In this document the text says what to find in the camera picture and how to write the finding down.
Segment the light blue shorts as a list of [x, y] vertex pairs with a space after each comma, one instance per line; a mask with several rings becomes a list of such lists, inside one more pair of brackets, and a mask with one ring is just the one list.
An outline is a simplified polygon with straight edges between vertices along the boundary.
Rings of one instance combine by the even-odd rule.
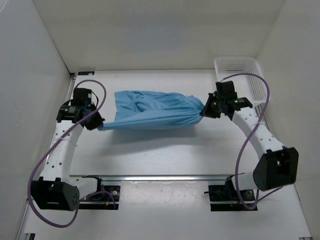
[[124, 90], [114, 93], [116, 113], [99, 131], [171, 130], [191, 127], [202, 120], [205, 105], [193, 95], [177, 92]]

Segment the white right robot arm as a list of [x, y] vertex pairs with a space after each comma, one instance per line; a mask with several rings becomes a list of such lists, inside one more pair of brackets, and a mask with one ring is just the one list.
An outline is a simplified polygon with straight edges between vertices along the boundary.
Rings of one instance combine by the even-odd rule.
[[209, 93], [201, 116], [220, 118], [221, 114], [237, 125], [246, 136], [257, 156], [253, 171], [232, 176], [224, 193], [230, 200], [238, 199], [244, 190], [268, 191], [296, 182], [299, 153], [294, 147], [286, 147], [261, 123], [250, 101], [245, 98], [224, 100]]

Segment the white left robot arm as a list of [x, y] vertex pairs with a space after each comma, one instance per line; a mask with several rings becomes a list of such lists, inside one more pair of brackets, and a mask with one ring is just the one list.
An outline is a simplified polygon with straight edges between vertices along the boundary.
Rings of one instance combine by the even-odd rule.
[[100, 200], [105, 194], [102, 180], [97, 176], [70, 178], [75, 148], [83, 129], [94, 130], [104, 121], [97, 112], [68, 131], [83, 116], [82, 111], [68, 113], [66, 110], [60, 110], [57, 115], [54, 143], [58, 145], [49, 153], [39, 178], [30, 186], [30, 194], [42, 210], [74, 211], [81, 199], [90, 196], [93, 200]]

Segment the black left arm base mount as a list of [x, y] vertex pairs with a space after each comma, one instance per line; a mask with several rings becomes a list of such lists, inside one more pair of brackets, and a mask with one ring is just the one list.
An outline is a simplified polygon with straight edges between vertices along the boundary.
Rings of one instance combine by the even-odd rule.
[[99, 176], [87, 175], [73, 183], [79, 189], [80, 210], [118, 210], [121, 186], [107, 183]]

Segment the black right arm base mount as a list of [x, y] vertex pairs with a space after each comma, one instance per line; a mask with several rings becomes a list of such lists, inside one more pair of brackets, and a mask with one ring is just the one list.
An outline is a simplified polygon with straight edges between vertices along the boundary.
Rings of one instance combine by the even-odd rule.
[[209, 196], [211, 212], [250, 211], [240, 201], [232, 182], [232, 176], [228, 176], [224, 184], [208, 185], [207, 190], [203, 194]]

